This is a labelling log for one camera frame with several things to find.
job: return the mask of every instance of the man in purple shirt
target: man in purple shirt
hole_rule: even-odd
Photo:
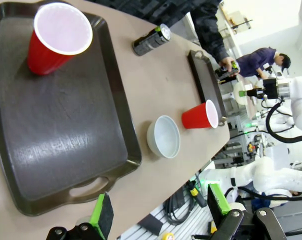
[[[284,69],[288,69],[291,65],[291,60],[287,55],[278,53],[271,47],[260,48],[250,54],[238,58],[236,61],[240,66],[240,74],[243,77],[259,75],[262,79],[268,78],[268,76],[263,72],[268,65],[271,66],[275,63],[279,67],[282,67],[282,72]]]

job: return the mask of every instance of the black jacket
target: black jacket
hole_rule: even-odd
[[[150,23],[171,27],[188,12],[204,50],[219,63],[228,57],[218,31],[216,13],[221,0],[91,0]]]

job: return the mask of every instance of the can lid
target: can lid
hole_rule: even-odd
[[[160,24],[160,29],[161,29],[161,33],[162,33],[163,37],[169,41],[171,39],[170,28],[167,25],[165,25],[164,23],[162,23],[162,24]]]

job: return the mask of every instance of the white slatted floor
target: white slatted floor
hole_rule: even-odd
[[[185,204],[175,212],[178,218],[181,218],[188,211],[189,196],[184,193]],[[151,214],[159,219],[163,224],[161,233],[173,233],[176,240],[190,240],[191,235],[199,234],[206,235],[208,232],[208,223],[212,221],[212,216],[209,207],[199,207],[198,204],[193,208],[188,219],[178,226],[173,226],[167,223],[167,219],[164,215],[163,206],[158,206]],[[120,238],[121,240],[158,240],[160,237],[152,234],[139,225],[134,225],[126,232],[124,232]]]

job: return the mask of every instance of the can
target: can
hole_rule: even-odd
[[[136,55],[142,56],[153,49],[169,42],[171,39],[171,30],[165,24],[160,24],[152,29],[146,35],[138,38],[132,43],[133,51]]]
[[[238,73],[240,71],[240,66],[237,61],[232,61],[232,70],[228,71],[228,69],[225,66],[222,66],[215,70],[215,76],[219,80],[223,80],[227,77],[230,77],[231,75]]]

